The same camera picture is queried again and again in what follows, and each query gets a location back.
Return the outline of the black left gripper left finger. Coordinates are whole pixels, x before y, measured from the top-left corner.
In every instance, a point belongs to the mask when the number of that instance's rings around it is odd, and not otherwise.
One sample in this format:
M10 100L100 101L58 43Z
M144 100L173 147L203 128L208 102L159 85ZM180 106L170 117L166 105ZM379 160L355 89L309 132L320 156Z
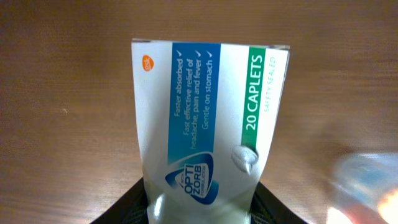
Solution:
M148 200L143 178L91 224L148 224Z

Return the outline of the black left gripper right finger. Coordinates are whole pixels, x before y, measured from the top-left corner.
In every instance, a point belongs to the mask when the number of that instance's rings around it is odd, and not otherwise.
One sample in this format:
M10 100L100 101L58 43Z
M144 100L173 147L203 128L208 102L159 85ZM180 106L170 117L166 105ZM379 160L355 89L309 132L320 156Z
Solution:
M261 182L257 184L252 198L250 216L250 224L307 224Z

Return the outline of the clear plastic container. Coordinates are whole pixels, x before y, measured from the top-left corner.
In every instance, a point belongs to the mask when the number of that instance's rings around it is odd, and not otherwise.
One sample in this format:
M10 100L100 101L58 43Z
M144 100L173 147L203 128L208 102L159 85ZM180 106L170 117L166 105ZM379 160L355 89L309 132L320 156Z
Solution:
M333 169L327 223L397 224L397 154L350 154Z

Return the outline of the white Panadol box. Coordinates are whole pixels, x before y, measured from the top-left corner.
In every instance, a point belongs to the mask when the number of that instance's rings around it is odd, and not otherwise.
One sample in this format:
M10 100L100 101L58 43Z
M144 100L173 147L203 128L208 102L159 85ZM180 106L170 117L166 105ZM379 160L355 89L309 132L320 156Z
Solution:
M150 223L250 223L271 149L289 47L131 44Z

